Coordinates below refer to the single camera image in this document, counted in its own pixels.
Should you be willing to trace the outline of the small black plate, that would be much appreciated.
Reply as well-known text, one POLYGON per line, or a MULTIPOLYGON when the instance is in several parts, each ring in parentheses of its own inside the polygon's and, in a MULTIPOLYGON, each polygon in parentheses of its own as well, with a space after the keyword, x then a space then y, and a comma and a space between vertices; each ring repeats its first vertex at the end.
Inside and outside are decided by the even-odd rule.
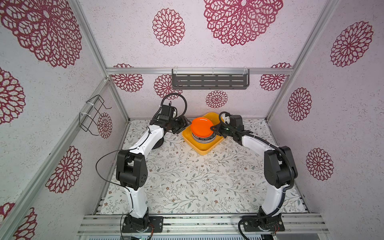
POLYGON ((163 143, 164 143, 164 138, 161 138, 160 140, 158 140, 156 143, 155 143, 155 145, 153 146, 153 150, 155 150, 155 149, 158 149, 158 148, 160 148, 162 145, 163 145, 163 143))

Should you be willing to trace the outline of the teal patterned plate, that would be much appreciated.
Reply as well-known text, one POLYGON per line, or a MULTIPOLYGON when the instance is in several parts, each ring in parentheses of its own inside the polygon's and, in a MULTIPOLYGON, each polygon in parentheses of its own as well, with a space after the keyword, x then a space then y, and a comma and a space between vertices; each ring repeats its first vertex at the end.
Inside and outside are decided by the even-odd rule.
POLYGON ((211 143, 215 140, 216 138, 216 135, 212 134, 211 136, 209 137, 206 137, 206 138, 202 138, 202 137, 198 137, 196 135, 192 135, 193 139, 197 142, 197 143, 200 143, 200 144, 208 144, 208 143, 211 143))

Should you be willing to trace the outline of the orange plate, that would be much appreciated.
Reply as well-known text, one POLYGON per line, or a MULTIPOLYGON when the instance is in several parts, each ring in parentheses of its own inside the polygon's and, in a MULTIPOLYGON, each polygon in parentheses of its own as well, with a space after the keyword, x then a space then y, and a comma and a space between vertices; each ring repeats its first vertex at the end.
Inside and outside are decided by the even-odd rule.
POLYGON ((208 138, 213 135, 213 131, 211 130, 211 127, 213 127, 214 124, 211 120, 207 118, 196 118, 192 121, 191 124, 191 131, 193 135, 195 135, 198 138, 208 138))

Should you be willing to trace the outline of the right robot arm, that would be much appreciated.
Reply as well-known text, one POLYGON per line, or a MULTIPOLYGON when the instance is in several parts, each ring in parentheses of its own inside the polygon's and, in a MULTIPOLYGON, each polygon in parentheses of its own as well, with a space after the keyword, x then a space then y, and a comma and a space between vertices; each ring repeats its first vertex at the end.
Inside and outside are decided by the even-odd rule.
POLYGON ((245 130, 240 115, 219 113, 220 123, 211 130, 223 138, 230 137, 239 145, 264 155, 264 177, 269 186, 261 206, 259 219, 276 216, 285 201, 286 192, 294 187, 297 169, 290 148, 278 147, 245 130))

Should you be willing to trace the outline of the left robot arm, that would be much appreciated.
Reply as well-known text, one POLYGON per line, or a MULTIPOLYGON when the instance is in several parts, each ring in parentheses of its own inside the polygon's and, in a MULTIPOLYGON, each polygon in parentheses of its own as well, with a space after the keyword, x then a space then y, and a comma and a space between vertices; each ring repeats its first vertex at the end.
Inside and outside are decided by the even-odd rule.
POLYGON ((148 178, 146 158, 151 150, 162 146, 166 133, 177 135, 190 124, 186 117, 178 116, 175 107, 162 105, 144 135, 132 147, 118 152, 116 179, 131 201, 131 217, 143 219, 148 213, 147 195, 141 188, 148 178))

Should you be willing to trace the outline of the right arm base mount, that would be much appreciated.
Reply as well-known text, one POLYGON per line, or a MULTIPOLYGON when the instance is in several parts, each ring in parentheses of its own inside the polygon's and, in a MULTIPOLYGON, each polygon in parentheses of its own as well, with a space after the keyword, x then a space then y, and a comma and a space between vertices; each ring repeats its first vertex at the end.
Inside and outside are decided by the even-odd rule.
POLYGON ((271 217, 266 217, 265 211, 262 207, 256 215, 242 216, 244 220, 244 228, 246 232, 279 232, 285 231, 285 226, 282 220, 282 214, 278 213, 271 217))

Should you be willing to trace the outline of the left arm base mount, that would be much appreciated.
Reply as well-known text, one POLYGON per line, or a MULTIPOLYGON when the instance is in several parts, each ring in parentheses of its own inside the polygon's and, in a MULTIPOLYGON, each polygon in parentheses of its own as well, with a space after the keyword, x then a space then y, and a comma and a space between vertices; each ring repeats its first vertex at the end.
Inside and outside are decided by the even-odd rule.
POLYGON ((137 219, 127 215, 123 220, 122 233, 161 233, 163 225, 163 216, 154 216, 146 212, 143 218, 137 219))

